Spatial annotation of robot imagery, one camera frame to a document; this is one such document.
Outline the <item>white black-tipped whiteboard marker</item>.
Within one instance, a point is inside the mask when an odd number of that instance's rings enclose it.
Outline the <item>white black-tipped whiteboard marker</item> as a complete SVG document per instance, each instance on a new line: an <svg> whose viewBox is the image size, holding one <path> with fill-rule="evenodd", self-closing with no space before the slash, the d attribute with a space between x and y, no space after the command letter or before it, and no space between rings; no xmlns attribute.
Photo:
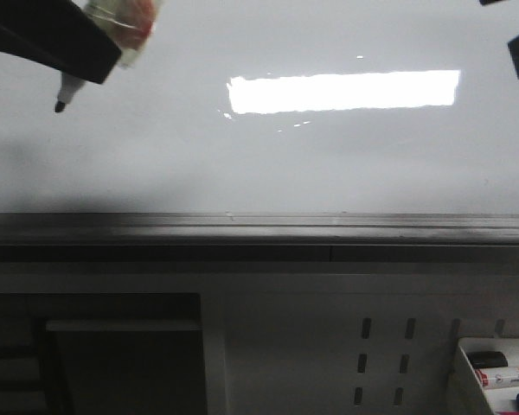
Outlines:
<svg viewBox="0 0 519 415"><path fill-rule="evenodd" d="M103 84L113 68L134 65L144 52L163 6L162 1L86 1L82 17L68 33L69 63L61 70L54 111L63 112L87 83Z"/></svg>

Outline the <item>white glossy whiteboard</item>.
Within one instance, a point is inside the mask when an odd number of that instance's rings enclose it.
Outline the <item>white glossy whiteboard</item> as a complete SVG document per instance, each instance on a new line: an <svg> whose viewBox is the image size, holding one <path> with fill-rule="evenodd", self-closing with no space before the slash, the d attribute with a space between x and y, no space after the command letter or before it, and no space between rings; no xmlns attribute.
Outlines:
<svg viewBox="0 0 519 415"><path fill-rule="evenodd" d="M168 1L54 112L0 54L0 213L519 214L519 1Z"/></svg>

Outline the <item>grey whiteboard marker tray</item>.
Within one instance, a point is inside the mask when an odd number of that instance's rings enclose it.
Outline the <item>grey whiteboard marker tray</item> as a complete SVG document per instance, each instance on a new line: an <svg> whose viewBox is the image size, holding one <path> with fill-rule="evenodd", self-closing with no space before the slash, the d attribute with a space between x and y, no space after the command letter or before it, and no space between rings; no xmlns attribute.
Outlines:
<svg viewBox="0 0 519 415"><path fill-rule="evenodd" d="M519 214L0 214L0 262L491 262Z"/></svg>

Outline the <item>white shelf board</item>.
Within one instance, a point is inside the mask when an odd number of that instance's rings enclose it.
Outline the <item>white shelf board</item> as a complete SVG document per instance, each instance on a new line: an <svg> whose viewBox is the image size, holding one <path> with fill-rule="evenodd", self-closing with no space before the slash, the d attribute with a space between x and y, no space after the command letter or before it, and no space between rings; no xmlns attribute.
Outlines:
<svg viewBox="0 0 519 415"><path fill-rule="evenodd" d="M50 332L193 332L202 326L194 320L52 320Z"/></svg>

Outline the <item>red capped white marker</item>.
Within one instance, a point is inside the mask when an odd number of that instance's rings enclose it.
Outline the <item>red capped white marker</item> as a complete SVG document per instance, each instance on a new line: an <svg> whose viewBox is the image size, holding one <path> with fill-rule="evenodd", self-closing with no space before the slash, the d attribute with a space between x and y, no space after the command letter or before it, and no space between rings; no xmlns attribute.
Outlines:
<svg viewBox="0 0 519 415"><path fill-rule="evenodd" d="M519 367L494 367L475 370L483 389L519 387Z"/></svg>

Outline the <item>white plastic storage bin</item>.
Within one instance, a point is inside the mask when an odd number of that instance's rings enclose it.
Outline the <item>white plastic storage bin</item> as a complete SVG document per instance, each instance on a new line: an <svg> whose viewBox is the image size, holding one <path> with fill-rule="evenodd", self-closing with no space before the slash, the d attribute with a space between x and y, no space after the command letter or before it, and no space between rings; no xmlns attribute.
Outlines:
<svg viewBox="0 0 519 415"><path fill-rule="evenodd" d="M508 367L519 367L519 338L465 337L458 341L448 380L446 399L451 414L519 414L516 395L519 387L483 389L466 354L499 351Z"/></svg>

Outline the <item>white slotted pegboard panel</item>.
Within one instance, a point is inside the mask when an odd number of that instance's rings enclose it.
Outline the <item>white slotted pegboard panel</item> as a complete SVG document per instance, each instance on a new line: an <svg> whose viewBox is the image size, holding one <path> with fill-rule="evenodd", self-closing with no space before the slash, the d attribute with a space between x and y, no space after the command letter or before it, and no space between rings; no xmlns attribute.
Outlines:
<svg viewBox="0 0 519 415"><path fill-rule="evenodd" d="M237 275L202 292L215 414L445 414L463 337L519 337L519 276Z"/></svg>

